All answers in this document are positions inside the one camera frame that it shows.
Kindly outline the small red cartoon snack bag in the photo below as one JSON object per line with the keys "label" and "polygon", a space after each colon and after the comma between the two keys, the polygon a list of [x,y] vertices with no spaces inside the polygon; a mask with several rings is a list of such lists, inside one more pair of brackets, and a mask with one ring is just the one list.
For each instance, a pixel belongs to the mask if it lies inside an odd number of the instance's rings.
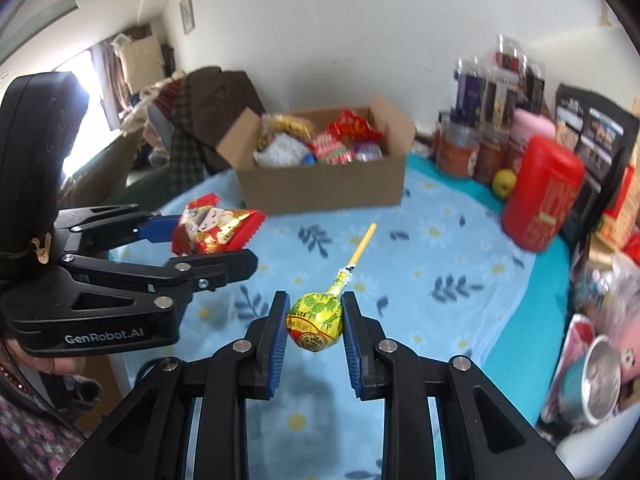
{"label": "small red cartoon snack bag", "polygon": [[255,209],[227,209],[209,193],[192,200],[183,209],[171,235],[171,250],[177,256],[237,252],[257,233],[266,216]]}

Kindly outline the yellow lollipop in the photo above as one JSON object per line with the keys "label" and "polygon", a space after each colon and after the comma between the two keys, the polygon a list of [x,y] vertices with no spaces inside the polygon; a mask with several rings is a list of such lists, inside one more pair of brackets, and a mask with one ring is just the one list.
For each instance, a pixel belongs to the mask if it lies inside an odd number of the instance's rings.
{"label": "yellow lollipop", "polygon": [[285,326],[297,347],[320,352],[337,343],[343,333],[343,292],[377,228],[376,223],[370,224],[349,262],[338,270],[325,292],[307,292],[292,305]]}

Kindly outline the white croissant bread bag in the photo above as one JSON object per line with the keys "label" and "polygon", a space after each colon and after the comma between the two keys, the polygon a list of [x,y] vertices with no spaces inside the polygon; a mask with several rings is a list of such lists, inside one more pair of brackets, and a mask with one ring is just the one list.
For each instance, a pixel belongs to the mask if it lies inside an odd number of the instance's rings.
{"label": "white croissant bread bag", "polygon": [[277,132],[262,151],[254,151],[253,158],[260,168],[297,167],[310,154],[306,144],[284,132]]}

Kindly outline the blue tablet tube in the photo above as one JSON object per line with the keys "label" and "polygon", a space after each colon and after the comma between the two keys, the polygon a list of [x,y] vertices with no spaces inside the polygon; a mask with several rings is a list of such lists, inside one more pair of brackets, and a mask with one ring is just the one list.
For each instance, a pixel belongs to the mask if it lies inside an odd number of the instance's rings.
{"label": "blue tablet tube", "polygon": [[311,165],[315,165],[316,163],[317,163],[317,159],[314,157],[313,154],[306,155],[302,160],[303,166],[311,166]]}

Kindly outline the yellow waffle bread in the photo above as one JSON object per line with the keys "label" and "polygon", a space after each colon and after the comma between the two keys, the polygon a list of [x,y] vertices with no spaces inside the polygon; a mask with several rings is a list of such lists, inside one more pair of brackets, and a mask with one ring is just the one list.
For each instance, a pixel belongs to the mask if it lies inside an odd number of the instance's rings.
{"label": "yellow waffle bread", "polygon": [[273,142],[277,133],[285,133],[299,140],[303,144],[308,144],[317,133],[314,124],[303,117],[285,114],[262,114],[262,132],[258,136],[257,149],[265,151]]}

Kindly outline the silver purple snack bag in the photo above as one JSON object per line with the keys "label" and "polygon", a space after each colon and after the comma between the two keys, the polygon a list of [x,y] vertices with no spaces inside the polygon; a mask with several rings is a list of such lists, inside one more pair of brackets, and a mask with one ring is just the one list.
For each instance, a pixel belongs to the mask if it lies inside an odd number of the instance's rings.
{"label": "silver purple snack bag", "polygon": [[382,148],[373,142],[361,143],[354,148],[354,157],[357,162],[374,162],[384,157]]}

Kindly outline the red crinkled snack bag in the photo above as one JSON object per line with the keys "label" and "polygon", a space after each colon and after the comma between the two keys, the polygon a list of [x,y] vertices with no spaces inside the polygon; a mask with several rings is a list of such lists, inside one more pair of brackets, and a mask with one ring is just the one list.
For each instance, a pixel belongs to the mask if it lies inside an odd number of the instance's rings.
{"label": "red crinkled snack bag", "polygon": [[380,130],[373,128],[366,118],[354,110],[342,110],[326,130],[334,139],[345,144],[380,144],[384,139]]}

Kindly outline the red spicy strip packet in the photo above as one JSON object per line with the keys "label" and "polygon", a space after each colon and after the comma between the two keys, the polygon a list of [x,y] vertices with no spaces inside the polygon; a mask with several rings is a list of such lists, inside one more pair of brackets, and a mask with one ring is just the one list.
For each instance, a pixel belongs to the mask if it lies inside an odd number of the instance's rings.
{"label": "red spicy strip packet", "polygon": [[344,165],[355,160],[354,152],[329,131],[318,133],[309,149],[319,164]]}

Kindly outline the plaid green cloth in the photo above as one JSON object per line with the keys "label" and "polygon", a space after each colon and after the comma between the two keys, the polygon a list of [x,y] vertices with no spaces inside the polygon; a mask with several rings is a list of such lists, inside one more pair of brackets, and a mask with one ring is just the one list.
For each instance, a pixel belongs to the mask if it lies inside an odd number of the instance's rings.
{"label": "plaid green cloth", "polygon": [[205,179],[203,154],[194,138],[192,114],[192,81],[183,78],[171,110],[174,134],[170,146],[171,186],[178,194],[189,191]]}

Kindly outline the blue floral tablecloth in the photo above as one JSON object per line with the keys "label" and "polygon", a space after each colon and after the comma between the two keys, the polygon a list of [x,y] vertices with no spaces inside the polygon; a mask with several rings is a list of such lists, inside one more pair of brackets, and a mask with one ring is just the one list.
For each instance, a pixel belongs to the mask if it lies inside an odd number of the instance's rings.
{"label": "blue floral tablecloth", "polygon": [[[421,356],[468,356],[534,422],[562,344],[570,252],[562,240],[524,252],[502,232],[500,210],[483,185],[412,158],[398,206],[270,217],[250,241],[255,274],[196,294],[176,344],[113,356],[119,388],[164,354],[211,356],[280,290],[292,299],[321,292],[375,224],[349,286],[361,312]],[[356,398],[341,344],[318,353],[288,344],[274,398],[247,405],[250,476],[378,478],[383,410]]]}

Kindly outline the brown quilted jacket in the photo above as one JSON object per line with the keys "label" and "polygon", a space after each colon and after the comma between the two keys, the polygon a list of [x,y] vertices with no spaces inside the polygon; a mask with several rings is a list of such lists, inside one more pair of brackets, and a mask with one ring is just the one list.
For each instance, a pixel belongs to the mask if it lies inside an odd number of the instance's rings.
{"label": "brown quilted jacket", "polygon": [[229,168],[217,146],[246,108],[260,116],[264,104],[244,70],[222,70],[206,66],[186,75],[182,84],[188,90],[192,134],[204,157],[209,174]]}

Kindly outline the cardboard box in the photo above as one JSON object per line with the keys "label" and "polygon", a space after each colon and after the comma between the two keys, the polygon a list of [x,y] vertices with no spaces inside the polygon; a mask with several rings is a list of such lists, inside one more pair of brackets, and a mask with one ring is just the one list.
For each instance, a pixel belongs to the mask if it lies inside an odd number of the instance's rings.
{"label": "cardboard box", "polygon": [[379,94],[354,111],[384,133],[382,159],[268,169],[257,167],[253,158],[262,120],[249,108],[243,110],[217,151],[235,170],[245,205],[268,216],[398,205],[416,126]]}

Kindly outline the clear jar red powder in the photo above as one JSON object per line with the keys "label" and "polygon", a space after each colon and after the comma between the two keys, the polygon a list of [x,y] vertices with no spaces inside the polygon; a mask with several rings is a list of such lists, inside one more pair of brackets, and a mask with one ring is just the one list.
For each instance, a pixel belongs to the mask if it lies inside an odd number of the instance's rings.
{"label": "clear jar red powder", "polygon": [[437,168],[452,178],[471,179],[480,154],[480,140],[482,134],[477,128],[445,120],[436,152]]}

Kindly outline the black stand-up pouch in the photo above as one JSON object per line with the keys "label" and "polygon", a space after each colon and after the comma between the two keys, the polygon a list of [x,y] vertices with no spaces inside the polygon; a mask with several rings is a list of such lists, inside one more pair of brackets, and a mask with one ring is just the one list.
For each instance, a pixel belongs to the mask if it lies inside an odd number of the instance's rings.
{"label": "black stand-up pouch", "polygon": [[560,84],[555,140],[584,164],[585,175],[561,235],[576,247],[613,205],[636,143],[639,118],[599,93]]}

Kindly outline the tall jar dark berries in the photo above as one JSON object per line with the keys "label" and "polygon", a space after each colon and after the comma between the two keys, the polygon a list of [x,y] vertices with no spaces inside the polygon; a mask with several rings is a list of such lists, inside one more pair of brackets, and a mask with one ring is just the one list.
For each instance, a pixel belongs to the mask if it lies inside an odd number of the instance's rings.
{"label": "tall jar dark berries", "polygon": [[544,104],[544,85],[546,84],[546,66],[524,55],[521,68],[521,91],[518,106],[530,114],[539,115]]}

